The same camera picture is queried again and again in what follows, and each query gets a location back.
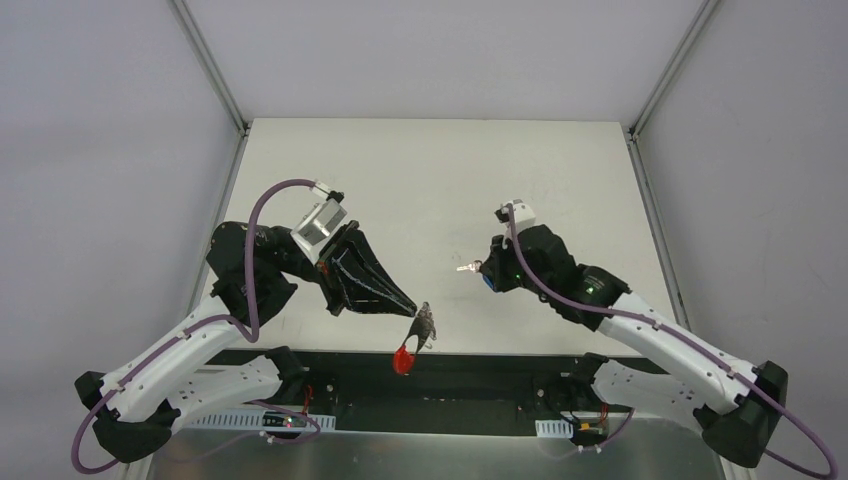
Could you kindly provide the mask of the metal key holder red handle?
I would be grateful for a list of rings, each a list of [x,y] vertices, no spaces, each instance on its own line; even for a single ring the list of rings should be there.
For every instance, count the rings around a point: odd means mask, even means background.
[[[417,356],[423,349],[431,349],[437,339],[432,307],[423,302],[415,314],[406,337],[392,357],[392,368],[398,375],[407,375],[413,368]]]

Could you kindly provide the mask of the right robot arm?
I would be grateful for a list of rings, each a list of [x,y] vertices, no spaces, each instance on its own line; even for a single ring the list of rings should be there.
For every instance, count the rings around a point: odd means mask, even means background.
[[[533,293],[565,320],[628,346],[661,370],[639,373],[587,353],[567,384],[576,407],[605,402],[642,410],[694,431],[734,464],[760,463],[787,397],[789,376],[778,364],[736,358],[663,318],[620,278],[576,262],[545,225],[516,239],[493,237],[488,257],[467,268],[495,292]]]

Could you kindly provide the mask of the silver key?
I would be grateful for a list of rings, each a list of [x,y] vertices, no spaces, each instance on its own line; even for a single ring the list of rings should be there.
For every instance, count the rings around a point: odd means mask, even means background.
[[[461,265],[456,268],[457,272],[474,272],[477,273],[480,271],[483,262],[481,260],[474,260],[466,265]]]

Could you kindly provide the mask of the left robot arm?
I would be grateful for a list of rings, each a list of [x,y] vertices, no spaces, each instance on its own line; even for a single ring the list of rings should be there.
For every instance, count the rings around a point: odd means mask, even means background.
[[[141,460],[191,422],[239,403],[297,402],[306,373],[285,346],[204,380],[194,372],[279,314],[300,282],[320,287],[332,315],[416,318],[430,309],[396,285],[354,221],[332,234],[225,222],[206,260],[217,279],[193,312],[125,366],[75,381],[88,409],[83,428],[115,462]]]

